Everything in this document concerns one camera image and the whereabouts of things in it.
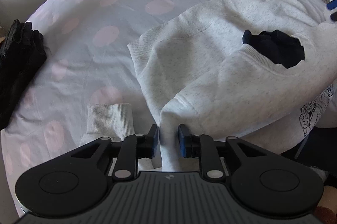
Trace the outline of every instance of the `bed sheet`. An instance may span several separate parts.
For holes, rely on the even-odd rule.
[[[13,197],[24,171],[78,147],[88,104],[130,103],[135,132],[147,133],[154,120],[127,44],[203,1],[48,0],[29,18],[48,59],[1,132]],[[318,23],[325,20],[321,0],[299,1]]]

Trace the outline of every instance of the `mattress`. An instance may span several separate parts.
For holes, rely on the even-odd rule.
[[[127,44],[203,1],[208,0],[47,0],[28,19],[43,34],[48,59],[1,132],[19,214],[17,178],[79,146],[88,104],[130,103],[135,132],[147,133],[154,120]],[[321,0],[299,1],[317,23],[325,20]]]

